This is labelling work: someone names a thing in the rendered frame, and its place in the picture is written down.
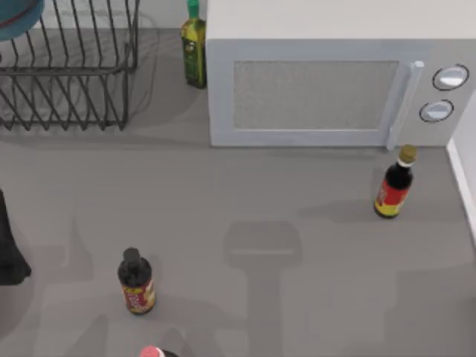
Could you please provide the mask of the bottle with pink cap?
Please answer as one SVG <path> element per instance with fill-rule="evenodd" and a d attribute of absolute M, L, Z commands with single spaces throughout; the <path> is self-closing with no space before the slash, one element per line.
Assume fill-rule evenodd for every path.
<path fill-rule="evenodd" d="M 157 346 L 149 345 L 144 347 L 140 353 L 139 357 L 178 357 L 175 353 L 160 349 Z"/>

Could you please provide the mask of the teal bowl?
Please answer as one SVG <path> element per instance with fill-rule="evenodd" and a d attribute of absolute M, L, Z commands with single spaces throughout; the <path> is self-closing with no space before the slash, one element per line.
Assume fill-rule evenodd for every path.
<path fill-rule="evenodd" d="M 0 42 L 29 31 L 41 18 L 45 0 L 0 0 Z"/>

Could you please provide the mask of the pale microwave oven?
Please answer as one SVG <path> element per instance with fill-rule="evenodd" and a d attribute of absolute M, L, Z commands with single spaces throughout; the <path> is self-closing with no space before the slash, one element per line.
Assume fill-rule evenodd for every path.
<path fill-rule="evenodd" d="M 476 94 L 476 0 L 208 0 L 207 43 L 214 39 L 398 39 L 428 50 L 397 146 L 444 147 Z M 464 65 L 469 79 L 439 91 L 433 76 Z M 451 116 L 426 123 L 426 103 L 451 101 Z"/>

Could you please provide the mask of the green oil bottle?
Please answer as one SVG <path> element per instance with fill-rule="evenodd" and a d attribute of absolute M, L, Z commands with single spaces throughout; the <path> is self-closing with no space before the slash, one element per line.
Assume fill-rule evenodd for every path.
<path fill-rule="evenodd" d="M 181 26 L 181 43 L 186 82 L 204 89 L 207 85 L 205 34 L 206 21 L 199 15 L 199 0 L 187 0 L 188 19 Z"/>

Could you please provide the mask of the small microwave knob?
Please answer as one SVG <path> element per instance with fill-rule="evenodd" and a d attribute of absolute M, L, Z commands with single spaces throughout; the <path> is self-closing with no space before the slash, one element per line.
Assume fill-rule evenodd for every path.
<path fill-rule="evenodd" d="M 454 105 L 448 100 L 426 103 L 419 111 L 419 116 L 426 123 L 437 123 L 449 118 L 454 111 Z"/>

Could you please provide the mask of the dark bottle with black cap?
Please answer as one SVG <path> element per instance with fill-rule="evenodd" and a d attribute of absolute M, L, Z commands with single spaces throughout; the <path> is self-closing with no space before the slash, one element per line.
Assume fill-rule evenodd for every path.
<path fill-rule="evenodd" d="M 137 248 L 129 247 L 123 252 L 118 266 L 126 308 L 134 315 L 144 315 L 155 306 L 155 287 L 152 266 L 141 256 Z"/>

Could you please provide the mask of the large microwave knob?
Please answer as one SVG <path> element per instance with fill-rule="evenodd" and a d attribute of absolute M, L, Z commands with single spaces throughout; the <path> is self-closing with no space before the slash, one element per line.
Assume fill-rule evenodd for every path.
<path fill-rule="evenodd" d="M 452 91 L 463 86 L 469 79 L 469 70 L 464 65 L 441 68 L 433 76 L 433 86 L 439 91 Z"/>

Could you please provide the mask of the microwave door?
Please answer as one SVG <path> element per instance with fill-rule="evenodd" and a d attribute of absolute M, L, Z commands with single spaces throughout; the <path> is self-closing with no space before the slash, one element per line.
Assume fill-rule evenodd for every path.
<path fill-rule="evenodd" d="M 424 45 L 398 39 L 214 39 L 207 43 L 215 147 L 386 147 L 401 64 Z"/>

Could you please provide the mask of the dark bottle with gold cap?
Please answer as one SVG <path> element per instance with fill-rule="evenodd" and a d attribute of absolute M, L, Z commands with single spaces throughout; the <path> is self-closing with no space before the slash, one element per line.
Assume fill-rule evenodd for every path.
<path fill-rule="evenodd" d="M 414 179 L 412 166 L 417 159 L 416 153 L 415 146 L 404 145 L 396 162 L 386 170 L 374 200 L 374 209 L 378 215 L 388 219 L 399 215 Z"/>

